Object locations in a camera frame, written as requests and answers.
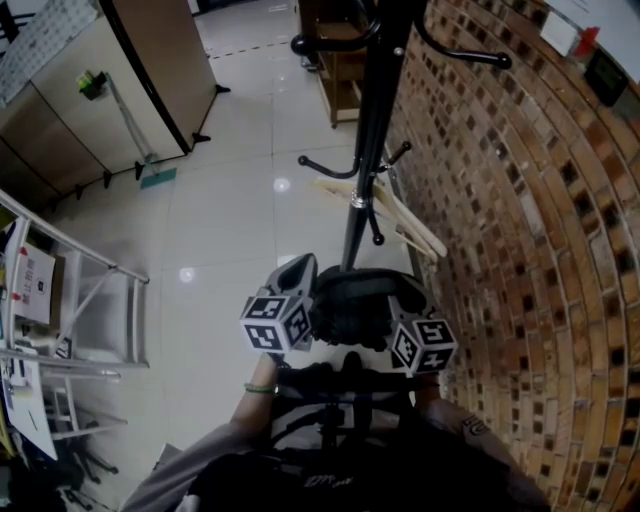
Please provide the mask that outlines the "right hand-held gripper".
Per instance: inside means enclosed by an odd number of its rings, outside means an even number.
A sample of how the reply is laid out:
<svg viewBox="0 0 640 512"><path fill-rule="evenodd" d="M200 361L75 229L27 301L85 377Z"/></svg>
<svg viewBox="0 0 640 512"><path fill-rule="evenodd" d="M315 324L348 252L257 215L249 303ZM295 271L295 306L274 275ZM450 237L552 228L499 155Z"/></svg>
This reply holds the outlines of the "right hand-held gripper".
<svg viewBox="0 0 640 512"><path fill-rule="evenodd" d="M439 373L447 368L459 344L449 323L426 300L421 310L406 309L397 296L388 298L391 333L387 348L412 376Z"/></svg>

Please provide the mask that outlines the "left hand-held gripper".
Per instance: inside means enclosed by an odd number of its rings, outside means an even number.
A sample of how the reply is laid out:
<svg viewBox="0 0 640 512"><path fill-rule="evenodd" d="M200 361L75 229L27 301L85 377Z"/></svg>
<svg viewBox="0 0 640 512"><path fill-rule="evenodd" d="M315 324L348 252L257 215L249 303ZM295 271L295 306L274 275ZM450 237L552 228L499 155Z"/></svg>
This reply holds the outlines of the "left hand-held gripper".
<svg viewBox="0 0 640 512"><path fill-rule="evenodd" d="M317 276L315 255L303 254L276 268L247 300L239 322L253 349L279 355L310 350Z"/></svg>

